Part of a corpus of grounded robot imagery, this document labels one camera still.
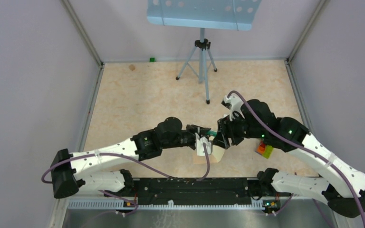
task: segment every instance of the tripod clamp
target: tripod clamp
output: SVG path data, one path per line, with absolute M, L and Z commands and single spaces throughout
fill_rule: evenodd
M 195 41 L 195 46 L 200 48 L 201 50 L 209 50 L 211 48 L 211 42 L 208 39 L 204 39 L 203 42 L 198 39 Z

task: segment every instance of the white wall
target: white wall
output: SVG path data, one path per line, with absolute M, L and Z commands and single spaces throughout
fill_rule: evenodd
M 150 24 L 147 0 L 70 2 L 104 62 L 186 59 L 199 39 L 199 28 Z M 205 36 L 216 59 L 284 58 L 318 2 L 262 0 L 250 31 L 207 29 Z
M 76 148 L 97 73 L 59 0 L 0 0 L 0 228 L 47 226 L 40 176 Z
M 365 1 L 330 1 L 293 67 L 317 137 L 365 172 Z

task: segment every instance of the metal corner post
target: metal corner post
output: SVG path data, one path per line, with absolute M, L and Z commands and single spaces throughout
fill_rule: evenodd
M 306 40 L 308 34 L 312 30 L 313 26 L 315 25 L 317 19 L 323 12 L 325 6 L 328 4 L 329 0 L 320 0 L 316 9 L 314 10 L 313 15 L 311 16 L 310 20 L 308 21 L 307 25 L 304 27 L 303 32 L 301 33 L 300 37 L 298 38 L 296 44 L 294 45 L 289 57 L 288 62 L 291 64 L 295 55 L 300 50 L 301 46 L 303 45 L 304 41 Z
M 64 6 L 65 10 L 67 11 L 70 19 L 72 20 L 73 24 L 75 25 L 75 28 L 77 32 L 79 33 L 80 37 L 82 38 L 83 42 L 86 45 L 86 48 L 96 61 L 96 63 L 102 67 L 103 62 L 100 59 L 100 56 L 98 55 L 92 41 L 90 40 L 89 36 L 86 33 L 86 30 L 84 29 L 82 22 L 80 22 L 79 17 L 75 13 L 75 10 L 73 9 L 72 5 L 70 4 L 69 0 L 60 0 L 62 5 Z

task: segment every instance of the speckled floor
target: speckled floor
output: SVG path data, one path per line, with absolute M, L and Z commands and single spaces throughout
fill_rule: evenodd
M 175 80 L 182 62 L 106 64 L 99 88 L 85 151 L 123 141 L 138 132 L 152 129 L 169 116 L 186 124 L 217 129 L 217 120 L 227 113 L 220 104 L 231 90 L 247 100 L 266 102 L 276 116 L 300 114 L 283 60 L 217 61 L 218 72 L 209 71 L 211 103 L 205 102 L 205 85 L 186 68 Z M 198 69 L 198 62 L 192 62 Z M 268 167 L 298 175 L 317 174 L 303 162 L 275 149 L 269 159 L 254 152 L 258 141 L 247 139 L 229 148 L 219 163 L 211 165 L 209 177 L 255 177 Z M 193 163 L 193 150 L 164 150 L 160 157 L 145 163 L 177 177 L 200 177 L 206 164 Z M 134 163 L 113 167 L 129 170 L 133 177 L 160 175 Z

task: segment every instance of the small object on floor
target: small object on floor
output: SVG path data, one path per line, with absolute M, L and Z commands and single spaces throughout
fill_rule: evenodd
M 272 154 L 272 151 L 273 151 L 272 146 L 266 145 L 263 141 L 260 141 L 258 148 L 256 149 L 255 152 L 260 154 L 262 157 L 268 159 Z
M 136 69 L 135 65 L 134 64 L 131 64 L 129 65 L 128 67 L 131 71 L 134 71 Z

